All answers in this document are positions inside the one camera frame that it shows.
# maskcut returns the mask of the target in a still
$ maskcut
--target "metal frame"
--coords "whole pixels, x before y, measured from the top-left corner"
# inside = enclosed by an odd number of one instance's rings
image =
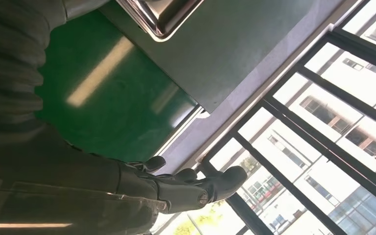
[[[232,133],[234,138],[247,150],[250,154],[269,171],[289,192],[296,197],[312,214],[335,235],[346,234],[338,225],[336,225],[325,213],[321,211],[308,197],[306,197],[296,186],[293,185],[279,170],[276,169],[261,153],[259,153],[252,144],[249,143],[238,132]]]
[[[369,0],[365,0],[360,6],[345,19],[341,25],[345,25],[359,10],[364,7]],[[327,43],[331,43],[344,51],[376,65],[376,45],[363,40],[356,35],[342,30],[342,26],[337,27],[333,32],[326,34],[317,42],[284,76],[270,89],[263,98],[253,106],[248,113],[241,118],[232,129],[208,152],[201,161],[201,171],[205,175],[213,175],[217,171],[211,165],[210,160],[218,153],[228,141],[234,139],[242,145],[263,167],[265,167],[291,194],[293,194],[310,212],[314,214],[332,233],[345,234],[345,232],[335,224],[325,213],[323,213],[310,199],[308,199],[296,186],[293,185],[279,170],[276,169],[252,144],[246,140],[238,131],[241,127],[259,110],[266,109],[274,118],[280,120],[289,129],[294,131],[307,143],[312,145],[318,152],[334,163],[348,176],[356,180],[362,187],[376,197],[376,173],[366,167],[351,154],[343,150],[336,143],[328,139],[318,130],[309,125],[306,121],[288,109],[290,103],[285,105],[278,102],[274,94],[296,73],[308,79],[308,86],[316,84],[325,89],[335,97],[348,105],[354,107],[364,116],[376,121],[376,109],[357,97],[349,94],[345,90],[337,87],[329,81],[323,79],[319,74],[305,67],[305,64]],[[235,193],[227,199],[233,210],[243,219],[247,227],[256,234],[272,234],[262,220],[253,212],[245,201]]]

